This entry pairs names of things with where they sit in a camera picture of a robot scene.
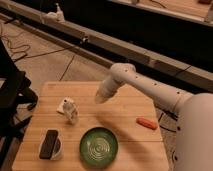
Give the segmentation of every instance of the small white toy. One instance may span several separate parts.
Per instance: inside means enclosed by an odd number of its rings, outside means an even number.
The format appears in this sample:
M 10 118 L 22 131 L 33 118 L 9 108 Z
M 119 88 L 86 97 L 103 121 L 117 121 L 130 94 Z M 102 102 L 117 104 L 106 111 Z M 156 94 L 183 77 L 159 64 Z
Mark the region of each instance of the small white toy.
M 64 114 L 67 117 L 69 123 L 72 125 L 76 124 L 78 121 L 77 108 L 74 100 L 71 98 L 64 98 L 58 106 L 57 112 Z

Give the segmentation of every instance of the white bottle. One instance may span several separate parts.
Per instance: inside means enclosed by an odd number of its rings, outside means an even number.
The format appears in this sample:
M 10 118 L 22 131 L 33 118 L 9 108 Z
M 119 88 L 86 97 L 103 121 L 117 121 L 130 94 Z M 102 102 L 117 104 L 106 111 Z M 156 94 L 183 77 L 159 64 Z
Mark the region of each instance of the white bottle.
M 58 3 L 56 3 L 56 6 L 57 6 L 57 12 L 56 12 L 56 14 L 57 14 L 57 17 L 58 17 L 57 20 L 59 22 L 65 22 L 63 11 L 61 10 L 61 8 L 60 8 L 60 6 L 59 6 Z

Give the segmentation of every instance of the floor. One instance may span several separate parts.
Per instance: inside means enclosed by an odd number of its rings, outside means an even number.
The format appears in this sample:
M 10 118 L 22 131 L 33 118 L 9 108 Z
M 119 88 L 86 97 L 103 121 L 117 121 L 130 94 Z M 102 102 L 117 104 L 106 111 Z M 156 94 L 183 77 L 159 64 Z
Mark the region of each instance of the floor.
M 11 41 L 12 47 L 30 45 L 30 49 L 27 51 L 27 57 L 63 49 L 63 47 L 47 41 L 46 39 L 38 36 L 38 34 L 35 34 L 36 28 L 33 28 L 35 29 L 35 33 L 32 34 L 31 32 L 27 31 L 28 26 L 26 25 L 19 25 L 17 23 L 10 23 L 5 25 L 3 22 L 4 20 L 0 16 L 0 23 L 2 26 L 1 33 L 3 35 L 2 39 L 4 40 L 5 46 L 7 47 L 8 52 L 11 55 L 13 55 L 13 53 L 11 52 L 11 49 L 8 48 L 6 38 Z M 16 51 L 23 51 L 26 50 L 26 48 L 27 46 L 21 47 L 19 49 L 16 49 Z M 23 53 L 15 53 L 12 58 L 16 59 L 20 57 L 20 55 L 23 55 Z M 70 64 L 68 70 L 62 78 L 66 67 L 72 59 L 72 63 Z M 105 68 L 104 66 L 99 65 L 94 61 L 85 58 L 84 56 L 80 56 L 75 52 L 72 52 L 71 50 L 64 50 L 57 53 L 51 53 L 49 55 L 43 55 L 34 58 L 26 58 L 16 62 L 16 65 L 19 67 L 19 69 L 26 71 L 27 77 L 32 81 L 31 88 L 38 95 L 41 92 L 42 85 L 46 81 L 58 81 L 61 78 L 62 81 L 95 81 L 103 80 L 108 74 L 108 68 Z M 23 116 L 23 113 L 25 113 L 25 109 L 23 106 L 21 106 L 19 108 L 18 117 L 25 117 Z M 166 117 L 166 115 L 163 115 L 160 124 L 167 128 L 175 129 L 175 121 Z M 175 148 L 175 134 L 162 130 L 162 135 L 168 154 L 168 160 L 172 168 L 172 153 Z M 1 169 L 2 171 L 11 170 L 12 162 L 18 150 L 18 144 L 18 141 L 14 140 L 13 146 L 10 149 L 6 162 Z

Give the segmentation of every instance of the wooden table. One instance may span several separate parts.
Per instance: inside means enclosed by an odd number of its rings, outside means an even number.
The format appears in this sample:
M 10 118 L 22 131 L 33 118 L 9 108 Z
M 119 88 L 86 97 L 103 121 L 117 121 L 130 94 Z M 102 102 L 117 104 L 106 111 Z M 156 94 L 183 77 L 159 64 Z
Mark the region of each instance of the wooden table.
M 156 120 L 152 100 L 125 85 L 114 98 L 95 104 L 99 82 L 48 82 L 44 85 L 33 118 L 13 164 L 14 171 L 81 171 L 94 170 L 83 165 L 79 157 L 79 142 L 90 128 L 103 126 L 116 135 L 119 150 L 115 161 L 104 170 L 167 171 L 168 162 L 160 129 L 156 131 L 136 124 L 138 116 Z M 79 121 L 69 125 L 56 108 L 64 97 L 77 105 Z M 38 148 L 48 129 L 57 129 L 63 143 L 63 158 L 41 160 Z

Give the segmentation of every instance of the white figurine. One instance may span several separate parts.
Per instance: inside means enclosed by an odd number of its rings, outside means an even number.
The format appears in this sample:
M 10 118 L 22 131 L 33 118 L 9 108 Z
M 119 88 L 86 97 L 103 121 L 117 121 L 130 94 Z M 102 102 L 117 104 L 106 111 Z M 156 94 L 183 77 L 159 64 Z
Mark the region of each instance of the white figurine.
M 70 124 L 74 125 L 77 123 L 78 112 L 74 101 L 65 100 L 63 105 L 63 111 Z

